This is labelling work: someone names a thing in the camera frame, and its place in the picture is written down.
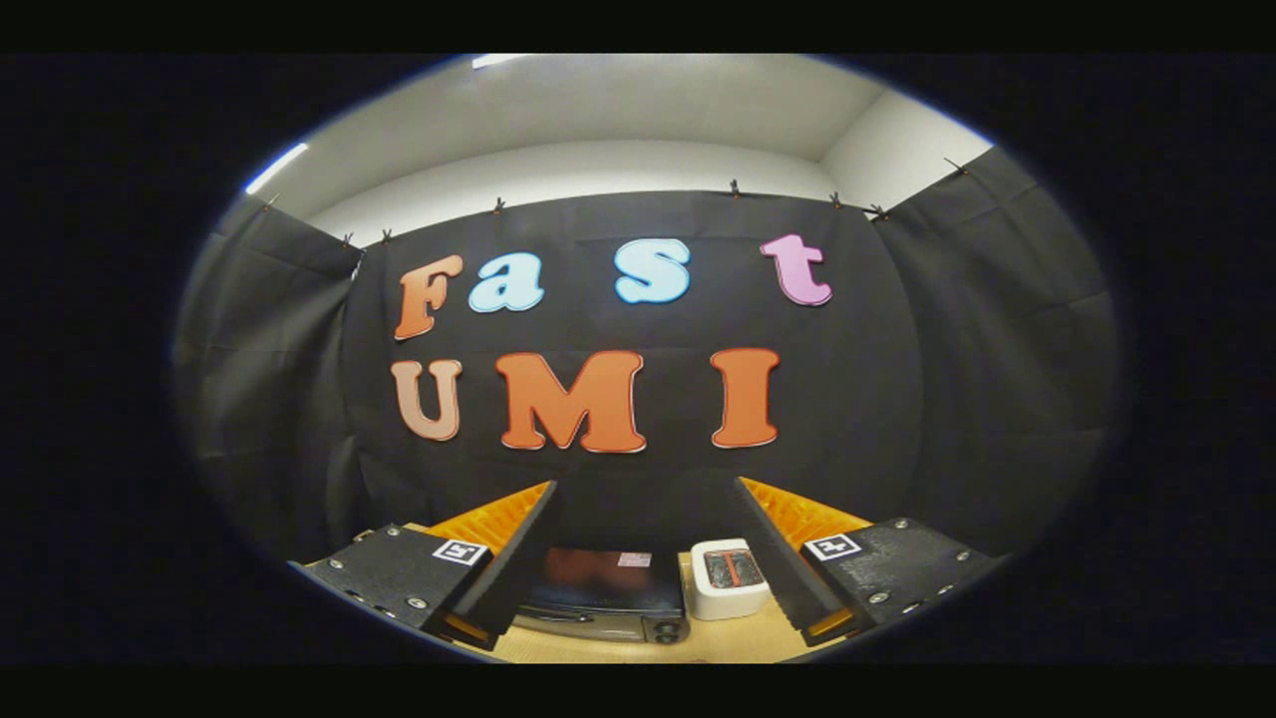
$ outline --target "wooden table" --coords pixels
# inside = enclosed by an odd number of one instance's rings
[[[697,621],[690,616],[692,555],[679,553],[683,571],[683,598],[688,607],[692,630],[685,640],[672,645],[648,643],[615,643],[559,636],[510,626],[491,652],[464,644],[463,650],[508,661],[510,663],[776,663],[836,647],[836,639],[817,648],[808,648],[801,634],[785,619],[775,597],[768,597],[762,611],[743,619]]]

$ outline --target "pink letter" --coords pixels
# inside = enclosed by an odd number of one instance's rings
[[[787,233],[762,245],[762,253],[776,258],[780,288],[798,304],[818,306],[833,296],[827,283],[815,283],[810,275],[810,261],[823,261],[824,254],[814,246],[805,246],[801,237]]]

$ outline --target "peach letter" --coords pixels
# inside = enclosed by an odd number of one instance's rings
[[[709,357],[722,372],[722,429],[713,434],[718,449],[744,449],[776,441],[780,432],[767,422],[771,370],[780,355],[769,348],[725,348]]]
[[[394,389],[399,399],[399,414],[412,434],[433,441],[448,441],[461,431],[461,409],[457,407],[457,375],[461,362],[456,358],[440,358],[430,362],[430,374],[439,388],[439,418],[430,421],[421,413],[421,390],[417,377],[421,365],[416,362],[396,362],[390,366],[394,375]]]
[[[425,305],[429,304],[430,309],[443,306],[443,300],[448,297],[448,277],[459,274],[462,267],[461,256],[453,254],[412,269],[399,278],[403,284],[403,312],[394,329],[394,338],[412,338],[434,326],[434,316],[426,314]],[[431,281],[434,274],[447,275]]]
[[[590,431],[581,439],[586,451],[642,451],[647,440],[635,430],[633,412],[633,379],[638,370],[642,370],[641,355],[600,351],[586,358],[568,393],[540,353],[500,356],[496,371],[505,377],[509,389],[509,431],[500,443],[510,449],[541,449],[545,436],[536,431],[536,418],[540,418],[554,444],[567,449],[588,414]]]
[[[815,283],[810,275],[810,263],[823,261],[824,253],[804,245],[800,236],[786,233],[771,240],[762,245],[762,253],[776,258],[780,289],[796,304],[818,306],[833,297],[827,283]]]

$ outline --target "black fabric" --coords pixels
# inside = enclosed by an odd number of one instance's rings
[[[313,561],[371,523],[336,388],[360,251],[253,196],[211,233],[174,341],[179,418],[258,546]]]
[[[823,251],[822,306],[789,300],[760,245],[798,233]],[[692,251],[690,287],[669,304],[627,304],[614,289],[614,254],[638,237],[678,237]],[[544,298],[526,311],[473,311],[477,269],[510,251],[542,261]],[[459,254],[434,328],[397,342],[402,288],[411,269]],[[722,381],[709,356],[768,347],[769,421],[778,439],[722,450]],[[647,449],[591,454],[575,444],[507,449],[504,379],[496,357],[535,351],[564,386],[586,357],[630,349],[644,366],[634,380],[637,430]],[[459,434],[417,437],[399,416],[390,365],[427,367],[456,358]],[[559,482],[564,545],[624,551],[686,551],[738,529],[722,509],[735,476],[873,518],[898,513],[920,444],[920,366],[909,304],[882,241],[863,213],[785,196],[652,191],[579,196],[475,214],[396,236],[367,249],[351,288],[342,342],[342,389],[362,450],[364,476],[390,522],[431,523],[535,483]],[[438,416],[434,381],[422,375],[421,408]]]
[[[900,514],[995,556],[1087,481],[1114,425],[1119,337],[1095,254],[1046,189],[1000,148],[966,170],[873,226],[921,347],[924,439]]]
[[[745,476],[880,520],[909,515],[998,556],[1023,548],[1076,495],[1113,425],[1119,356],[1106,284],[1085,238],[999,149],[868,222],[785,196],[653,191],[579,196],[424,227],[361,253],[245,198],[212,233],[174,363],[197,459],[230,515],[267,550],[311,561],[389,522],[433,524],[544,481],[559,483],[559,543],[685,551],[739,534],[725,509]],[[789,300],[759,246],[819,247],[822,306]],[[690,287],[627,304],[625,241],[678,237]],[[477,269],[542,260],[526,311],[467,305]],[[434,328],[398,342],[399,277],[449,254]],[[356,265],[357,273],[351,277]],[[767,347],[766,446],[722,450],[709,356]],[[501,445],[496,357],[545,356],[570,386],[602,349],[643,356],[634,380],[647,449]],[[461,431],[417,437],[389,367],[456,358]],[[421,404],[438,416],[434,383]]]

